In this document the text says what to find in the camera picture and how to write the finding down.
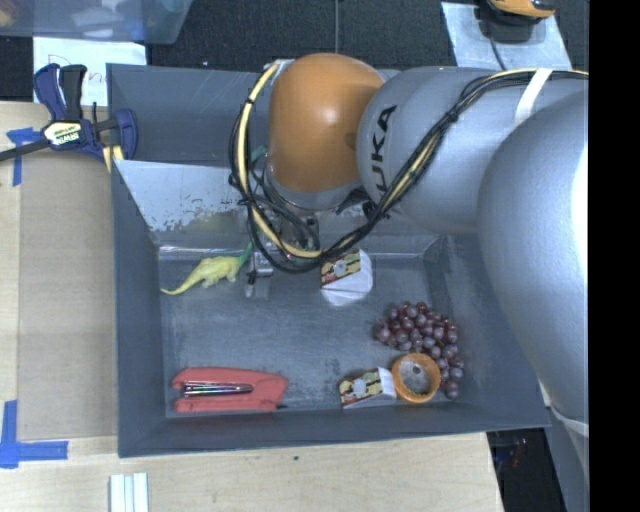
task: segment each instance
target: bunch of grapes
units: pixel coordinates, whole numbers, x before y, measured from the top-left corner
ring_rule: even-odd
[[[376,324],[375,336],[403,352],[424,352],[440,368],[440,389],[450,400],[458,398],[464,362],[458,354],[458,328],[425,302],[404,301],[391,306]]]

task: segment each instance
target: orange tape roll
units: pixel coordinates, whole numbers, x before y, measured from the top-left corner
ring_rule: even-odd
[[[426,354],[411,353],[397,359],[391,369],[399,398],[410,404],[424,404],[440,388],[440,368]]]

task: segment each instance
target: plastic dinosaur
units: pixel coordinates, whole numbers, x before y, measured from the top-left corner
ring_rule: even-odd
[[[195,286],[201,281],[203,288],[208,288],[211,285],[216,284],[220,279],[227,278],[230,282],[236,280],[236,274],[240,270],[240,267],[244,265],[245,261],[249,258],[253,244],[249,243],[247,248],[240,256],[216,256],[215,258],[204,258],[198,263],[196,268],[191,271],[189,277],[175,290],[165,290],[161,288],[160,291],[167,295],[178,295],[186,292],[192,286]]]

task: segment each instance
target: paper sheet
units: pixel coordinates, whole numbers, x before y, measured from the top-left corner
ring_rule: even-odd
[[[53,62],[60,66],[84,64],[87,74],[82,84],[82,105],[96,102],[106,107],[107,63],[146,65],[147,57],[145,47],[135,43],[34,37],[34,71]]]

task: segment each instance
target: blue tape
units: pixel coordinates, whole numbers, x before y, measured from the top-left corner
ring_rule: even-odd
[[[9,130],[7,132],[7,137],[9,137],[9,140],[13,142],[16,147],[44,139],[42,134],[33,128]],[[22,183],[22,157],[18,155],[13,160],[13,186],[17,187],[20,183]]]
[[[2,437],[0,438],[0,468],[16,469],[20,462],[34,460],[66,460],[69,441],[19,443],[16,441],[18,401],[4,404]]]

